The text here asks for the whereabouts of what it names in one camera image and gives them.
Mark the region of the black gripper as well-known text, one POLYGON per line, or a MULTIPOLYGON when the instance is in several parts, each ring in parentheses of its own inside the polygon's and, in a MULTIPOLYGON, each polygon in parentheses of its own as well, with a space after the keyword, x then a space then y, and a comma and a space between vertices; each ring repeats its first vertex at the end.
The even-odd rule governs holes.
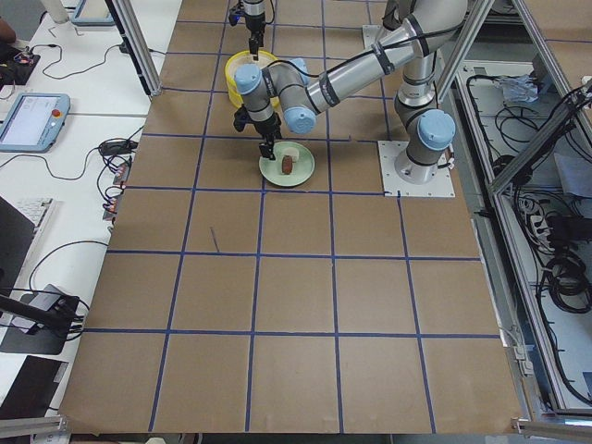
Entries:
POLYGON ((265 37, 265 16, 249 16, 248 17, 248 30, 251 35, 249 38, 249 50, 253 62, 257 62, 257 51, 264 46, 265 37))
POLYGON ((242 105, 235 113, 233 126, 238 132, 243 132, 247 125, 254 125, 255 130, 264 138, 266 142, 259 143, 261 156, 265 159, 273 159, 273 143, 281 140, 281 120, 277 112, 264 120, 254 120, 248 110, 242 105))

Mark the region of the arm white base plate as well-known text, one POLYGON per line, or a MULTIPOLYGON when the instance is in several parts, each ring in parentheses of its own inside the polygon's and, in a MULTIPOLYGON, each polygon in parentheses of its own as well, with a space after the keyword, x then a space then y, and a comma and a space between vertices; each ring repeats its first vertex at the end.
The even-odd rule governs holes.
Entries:
POLYGON ((369 49, 376 42, 384 45, 383 40, 386 39, 391 33, 392 30, 389 30, 382 25, 363 25, 362 35, 364 48, 369 49))
POLYGON ((378 141, 384 194, 389 197, 454 198, 444 152, 433 166, 418 166, 407 157, 407 141, 378 141))

